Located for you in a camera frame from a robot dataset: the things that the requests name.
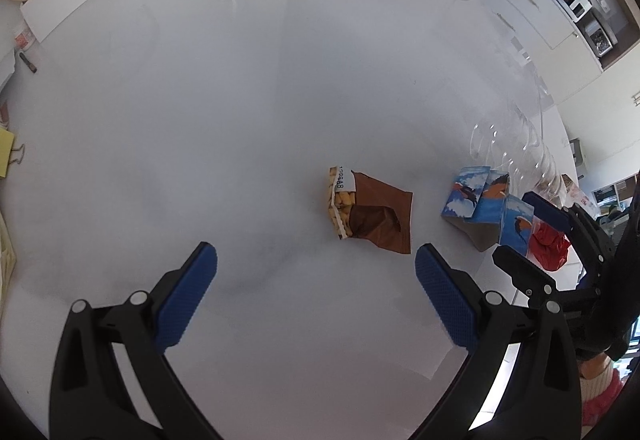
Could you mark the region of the blue printed carton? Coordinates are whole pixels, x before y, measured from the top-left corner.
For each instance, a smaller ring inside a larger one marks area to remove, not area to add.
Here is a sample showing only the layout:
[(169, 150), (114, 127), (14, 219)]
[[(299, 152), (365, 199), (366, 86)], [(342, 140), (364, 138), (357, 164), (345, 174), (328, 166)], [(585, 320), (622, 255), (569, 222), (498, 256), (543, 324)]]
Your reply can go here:
[(534, 208), (510, 193), (510, 175), (504, 171), (489, 166), (463, 168), (440, 215), (480, 252), (502, 245), (527, 255)]

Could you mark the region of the brown snack wrapper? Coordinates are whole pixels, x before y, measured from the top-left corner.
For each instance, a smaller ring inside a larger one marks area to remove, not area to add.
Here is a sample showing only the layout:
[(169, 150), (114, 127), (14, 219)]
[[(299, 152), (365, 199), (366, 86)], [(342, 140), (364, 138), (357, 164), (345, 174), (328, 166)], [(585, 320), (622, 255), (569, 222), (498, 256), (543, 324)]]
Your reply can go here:
[(386, 251), (411, 253), (413, 194), (338, 165), (329, 169), (329, 219), (340, 240), (367, 240)]

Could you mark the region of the crumpled red paper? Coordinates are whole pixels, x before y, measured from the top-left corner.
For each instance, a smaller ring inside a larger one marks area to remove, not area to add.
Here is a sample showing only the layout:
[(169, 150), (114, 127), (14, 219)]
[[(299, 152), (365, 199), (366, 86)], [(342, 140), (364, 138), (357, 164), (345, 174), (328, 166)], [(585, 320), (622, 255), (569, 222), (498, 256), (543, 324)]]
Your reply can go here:
[(548, 223), (536, 222), (536, 227), (529, 239), (529, 255), (542, 269), (555, 272), (566, 263), (570, 241), (564, 233), (557, 231)]

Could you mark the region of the clear plastic bottle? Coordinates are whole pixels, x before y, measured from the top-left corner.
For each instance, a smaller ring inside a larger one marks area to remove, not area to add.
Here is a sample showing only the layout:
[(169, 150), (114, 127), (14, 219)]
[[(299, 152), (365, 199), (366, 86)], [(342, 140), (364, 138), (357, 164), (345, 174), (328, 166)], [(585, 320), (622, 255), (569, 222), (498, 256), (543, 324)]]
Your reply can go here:
[(552, 199), (560, 193), (561, 175), (554, 157), (520, 110), (477, 122), (471, 131), (470, 156), (478, 165), (508, 174), (510, 193), (517, 197), (533, 191)]

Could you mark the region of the white drawer cabinet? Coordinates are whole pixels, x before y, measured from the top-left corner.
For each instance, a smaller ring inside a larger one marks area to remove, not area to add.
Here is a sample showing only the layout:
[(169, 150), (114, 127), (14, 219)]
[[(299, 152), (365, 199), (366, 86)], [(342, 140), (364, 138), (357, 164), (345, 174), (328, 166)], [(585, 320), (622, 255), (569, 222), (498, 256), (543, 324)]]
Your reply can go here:
[(558, 104), (602, 73), (585, 37), (556, 0), (486, 0), (520, 41)]

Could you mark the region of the yellow notepad with clip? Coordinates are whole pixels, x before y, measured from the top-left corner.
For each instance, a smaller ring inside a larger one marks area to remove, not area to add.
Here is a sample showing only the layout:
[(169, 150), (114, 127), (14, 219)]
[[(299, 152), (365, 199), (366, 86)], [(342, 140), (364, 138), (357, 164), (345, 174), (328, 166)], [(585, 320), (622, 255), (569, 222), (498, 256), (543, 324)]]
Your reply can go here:
[(15, 135), (0, 128), (0, 177), (6, 178), (9, 167), (24, 160), (25, 145), (15, 145)]

